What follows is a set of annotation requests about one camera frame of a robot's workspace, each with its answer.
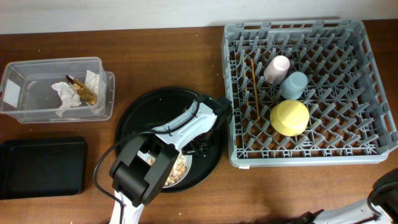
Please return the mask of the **grey plate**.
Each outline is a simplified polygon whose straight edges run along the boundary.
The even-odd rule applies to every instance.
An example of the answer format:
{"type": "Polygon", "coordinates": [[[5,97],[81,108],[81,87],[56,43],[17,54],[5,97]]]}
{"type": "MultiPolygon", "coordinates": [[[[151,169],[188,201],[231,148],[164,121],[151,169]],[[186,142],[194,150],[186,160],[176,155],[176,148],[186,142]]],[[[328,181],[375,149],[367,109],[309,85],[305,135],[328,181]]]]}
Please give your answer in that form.
{"type": "MultiPolygon", "coordinates": [[[[145,160],[150,166],[155,162],[155,156],[151,152],[143,153],[139,151],[137,155],[145,160]]],[[[184,156],[180,153],[170,174],[165,182],[164,188],[171,188],[179,184],[188,174],[192,166],[192,156],[184,156]]]]}

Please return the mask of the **peanut shells and rice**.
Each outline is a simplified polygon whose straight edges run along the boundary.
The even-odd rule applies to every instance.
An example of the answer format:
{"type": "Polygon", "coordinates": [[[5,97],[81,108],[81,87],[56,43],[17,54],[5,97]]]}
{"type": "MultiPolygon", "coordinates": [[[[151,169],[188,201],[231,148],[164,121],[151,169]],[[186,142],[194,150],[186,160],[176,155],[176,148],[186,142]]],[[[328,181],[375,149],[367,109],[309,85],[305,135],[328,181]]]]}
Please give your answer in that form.
{"type": "Polygon", "coordinates": [[[192,165],[192,157],[179,154],[175,164],[170,171],[169,176],[165,182],[164,188],[170,188],[179,184],[188,174],[192,165]]]}

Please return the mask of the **yellow bowl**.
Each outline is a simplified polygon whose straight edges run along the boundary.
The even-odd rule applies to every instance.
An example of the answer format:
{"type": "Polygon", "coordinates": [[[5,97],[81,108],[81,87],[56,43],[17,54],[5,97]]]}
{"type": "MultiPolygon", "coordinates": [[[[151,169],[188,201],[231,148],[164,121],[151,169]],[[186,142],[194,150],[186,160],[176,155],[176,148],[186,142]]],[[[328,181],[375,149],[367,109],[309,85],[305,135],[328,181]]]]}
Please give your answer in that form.
{"type": "Polygon", "coordinates": [[[284,136],[297,136],[307,128],[308,108],[297,100],[284,100],[271,110],[272,127],[284,136]]]}

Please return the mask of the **wooden chopstick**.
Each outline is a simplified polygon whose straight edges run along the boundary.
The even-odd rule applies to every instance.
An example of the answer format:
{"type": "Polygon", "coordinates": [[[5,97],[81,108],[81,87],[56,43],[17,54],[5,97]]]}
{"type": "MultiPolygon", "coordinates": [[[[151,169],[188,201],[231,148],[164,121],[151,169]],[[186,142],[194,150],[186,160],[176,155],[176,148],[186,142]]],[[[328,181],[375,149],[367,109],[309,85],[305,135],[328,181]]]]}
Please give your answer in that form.
{"type": "Polygon", "coordinates": [[[243,61],[242,71],[243,71],[243,77],[244,77],[244,79],[243,79],[244,102],[246,104],[247,112],[248,112],[248,114],[250,114],[250,108],[251,108],[250,104],[249,104],[249,95],[250,95],[250,93],[248,91],[248,77],[246,75],[246,67],[247,67],[246,62],[243,61]]]}
{"type": "Polygon", "coordinates": [[[254,97],[255,97],[255,104],[256,104],[256,114],[257,114],[257,121],[260,120],[259,114],[259,103],[258,103],[258,96],[257,96],[257,86],[256,86],[256,75],[254,70],[254,59],[251,58],[251,71],[252,71],[252,82],[254,86],[254,97]]]}

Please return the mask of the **pink cup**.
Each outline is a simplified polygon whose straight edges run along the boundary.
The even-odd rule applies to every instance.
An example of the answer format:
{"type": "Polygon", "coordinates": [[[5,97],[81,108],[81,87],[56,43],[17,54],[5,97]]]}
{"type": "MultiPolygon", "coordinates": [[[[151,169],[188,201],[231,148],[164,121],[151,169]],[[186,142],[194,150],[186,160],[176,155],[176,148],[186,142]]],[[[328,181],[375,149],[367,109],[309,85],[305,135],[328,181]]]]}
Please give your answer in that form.
{"type": "Polygon", "coordinates": [[[264,79],[270,84],[281,84],[290,69],[290,60],[283,55],[275,56],[264,71],[264,79]]]}

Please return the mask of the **blue cup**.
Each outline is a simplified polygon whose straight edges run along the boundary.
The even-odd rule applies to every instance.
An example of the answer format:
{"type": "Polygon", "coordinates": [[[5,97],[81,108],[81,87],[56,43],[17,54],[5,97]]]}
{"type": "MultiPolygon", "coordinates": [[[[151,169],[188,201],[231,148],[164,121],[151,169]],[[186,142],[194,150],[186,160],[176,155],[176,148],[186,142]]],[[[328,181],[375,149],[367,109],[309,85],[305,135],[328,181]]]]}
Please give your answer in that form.
{"type": "Polygon", "coordinates": [[[302,72],[294,72],[289,75],[280,85],[282,96],[286,100],[297,100],[308,85],[308,78],[302,72]]]}

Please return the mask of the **white tissue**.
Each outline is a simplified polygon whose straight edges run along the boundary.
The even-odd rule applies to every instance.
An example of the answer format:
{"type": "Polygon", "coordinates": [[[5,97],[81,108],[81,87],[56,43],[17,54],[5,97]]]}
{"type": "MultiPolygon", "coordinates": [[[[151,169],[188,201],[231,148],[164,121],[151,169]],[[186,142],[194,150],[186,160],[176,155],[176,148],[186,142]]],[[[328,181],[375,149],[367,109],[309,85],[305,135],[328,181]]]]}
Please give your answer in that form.
{"type": "MultiPolygon", "coordinates": [[[[98,95],[100,75],[92,71],[86,71],[86,78],[84,85],[88,87],[93,93],[98,95]]],[[[58,82],[51,85],[52,89],[55,90],[62,101],[62,105],[59,107],[60,111],[56,114],[62,117],[65,112],[65,108],[77,107],[81,105],[80,96],[67,82],[58,82]]]]}

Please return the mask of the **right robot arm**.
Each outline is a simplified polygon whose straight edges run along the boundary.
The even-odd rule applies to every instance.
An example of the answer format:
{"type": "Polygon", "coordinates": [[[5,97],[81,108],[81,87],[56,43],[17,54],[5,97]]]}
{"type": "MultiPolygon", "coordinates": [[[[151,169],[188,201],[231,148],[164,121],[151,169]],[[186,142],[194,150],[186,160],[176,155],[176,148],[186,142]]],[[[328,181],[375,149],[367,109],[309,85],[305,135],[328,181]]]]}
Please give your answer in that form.
{"type": "Polygon", "coordinates": [[[367,198],[336,210],[306,212],[293,223],[344,224],[391,223],[397,224],[397,169],[394,169],[373,185],[367,198]]]}

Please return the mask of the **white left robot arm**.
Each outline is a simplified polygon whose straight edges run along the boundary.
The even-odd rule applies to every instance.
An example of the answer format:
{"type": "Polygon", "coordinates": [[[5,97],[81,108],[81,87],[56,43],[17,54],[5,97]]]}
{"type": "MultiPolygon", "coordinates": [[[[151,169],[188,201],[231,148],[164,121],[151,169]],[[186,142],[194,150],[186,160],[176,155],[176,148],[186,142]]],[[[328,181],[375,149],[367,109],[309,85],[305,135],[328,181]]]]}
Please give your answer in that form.
{"type": "Polygon", "coordinates": [[[137,223],[144,206],[164,188],[183,148],[195,138],[229,124],[231,115],[229,99],[202,95],[168,123],[122,139],[124,147],[109,170],[116,201],[111,223],[137,223]],[[139,156],[150,140],[160,145],[152,164],[139,156]]]}

